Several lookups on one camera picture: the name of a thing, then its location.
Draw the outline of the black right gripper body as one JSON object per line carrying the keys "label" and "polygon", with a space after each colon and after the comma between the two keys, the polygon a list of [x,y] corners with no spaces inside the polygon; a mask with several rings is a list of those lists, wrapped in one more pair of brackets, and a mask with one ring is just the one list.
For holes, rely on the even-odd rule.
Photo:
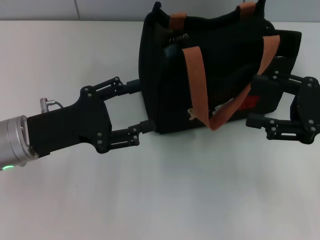
{"label": "black right gripper body", "polygon": [[290,120],[298,123],[297,140],[310,145],[320,134],[320,83],[307,76],[299,85],[290,106]]}

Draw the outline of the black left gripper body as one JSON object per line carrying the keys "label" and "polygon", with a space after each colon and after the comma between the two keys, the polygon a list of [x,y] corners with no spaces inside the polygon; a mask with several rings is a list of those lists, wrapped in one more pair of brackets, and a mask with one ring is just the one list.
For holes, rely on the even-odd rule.
{"label": "black left gripper body", "polygon": [[81,143],[91,144],[98,153],[107,153],[112,125],[104,103],[107,95],[92,86],[82,88],[70,106],[27,119],[29,143],[38,156]]}

